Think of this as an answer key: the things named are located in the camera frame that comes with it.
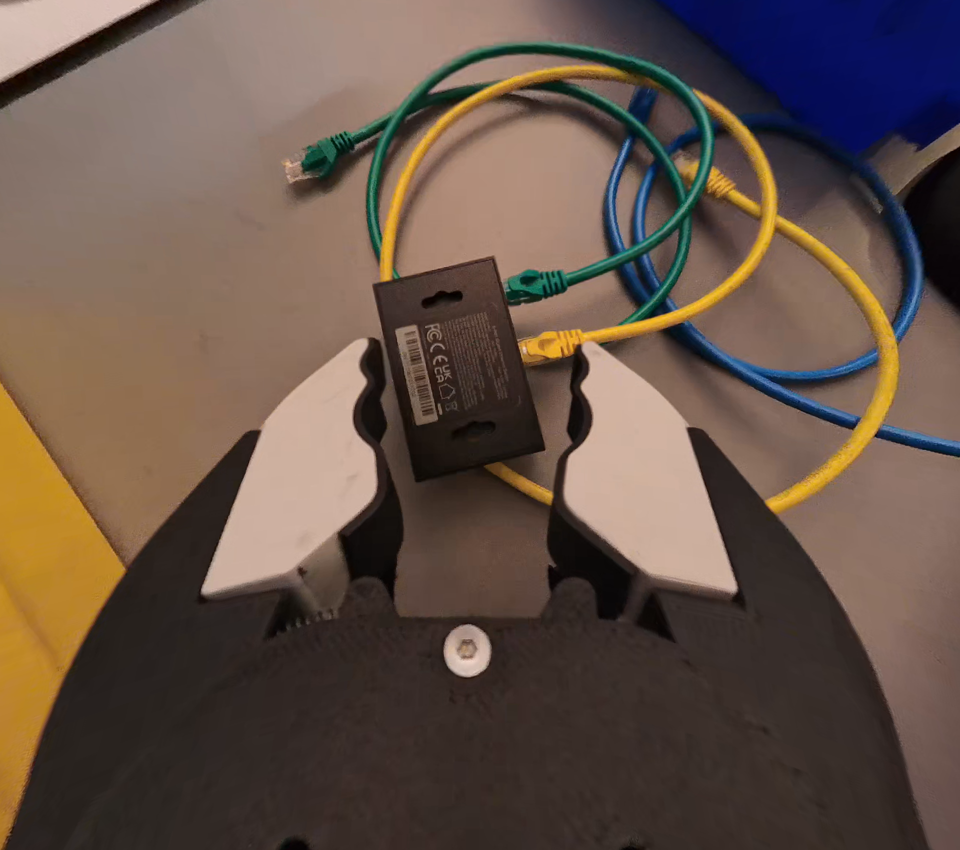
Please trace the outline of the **yellow plastic bin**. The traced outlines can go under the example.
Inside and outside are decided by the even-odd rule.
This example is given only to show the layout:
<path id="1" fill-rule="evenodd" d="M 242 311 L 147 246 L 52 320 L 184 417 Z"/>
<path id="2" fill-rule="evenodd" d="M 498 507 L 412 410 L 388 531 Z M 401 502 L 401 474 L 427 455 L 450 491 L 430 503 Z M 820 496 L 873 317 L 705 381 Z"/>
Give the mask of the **yellow plastic bin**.
<path id="1" fill-rule="evenodd" d="M 13 398 L 1 390 L 1 831 L 43 728 L 124 567 Z"/>

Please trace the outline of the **black network switch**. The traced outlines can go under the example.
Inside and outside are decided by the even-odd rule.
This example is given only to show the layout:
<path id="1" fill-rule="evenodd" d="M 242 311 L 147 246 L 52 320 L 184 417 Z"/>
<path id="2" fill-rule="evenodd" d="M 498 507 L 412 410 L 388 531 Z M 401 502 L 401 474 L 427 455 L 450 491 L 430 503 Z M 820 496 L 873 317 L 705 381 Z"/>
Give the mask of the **black network switch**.
<path id="1" fill-rule="evenodd" d="M 373 296 L 416 482 L 545 450 L 493 257 L 381 280 Z"/>

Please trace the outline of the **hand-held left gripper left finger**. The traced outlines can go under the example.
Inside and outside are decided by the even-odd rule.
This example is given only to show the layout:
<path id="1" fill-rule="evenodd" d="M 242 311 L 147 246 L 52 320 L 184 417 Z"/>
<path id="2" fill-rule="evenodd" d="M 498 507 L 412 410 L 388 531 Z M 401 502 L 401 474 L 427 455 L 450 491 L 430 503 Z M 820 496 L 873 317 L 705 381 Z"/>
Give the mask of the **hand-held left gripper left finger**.
<path id="1" fill-rule="evenodd" d="M 381 446 L 380 343 L 360 338 L 262 424 L 202 583 L 207 600 L 279 592 L 334 617 L 354 580 L 393 597 L 402 509 Z"/>

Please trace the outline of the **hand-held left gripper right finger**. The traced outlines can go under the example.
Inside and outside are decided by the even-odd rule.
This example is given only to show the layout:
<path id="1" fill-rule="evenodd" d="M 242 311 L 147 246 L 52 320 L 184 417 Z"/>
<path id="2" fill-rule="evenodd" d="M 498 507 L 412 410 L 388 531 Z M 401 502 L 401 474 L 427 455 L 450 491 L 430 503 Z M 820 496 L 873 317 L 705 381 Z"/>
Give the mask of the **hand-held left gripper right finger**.
<path id="1" fill-rule="evenodd" d="M 584 580 L 601 619 L 633 623 L 656 594 L 733 601 L 738 581 L 685 418 L 598 343 L 582 344 L 571 367 L 549 587 Z"/>

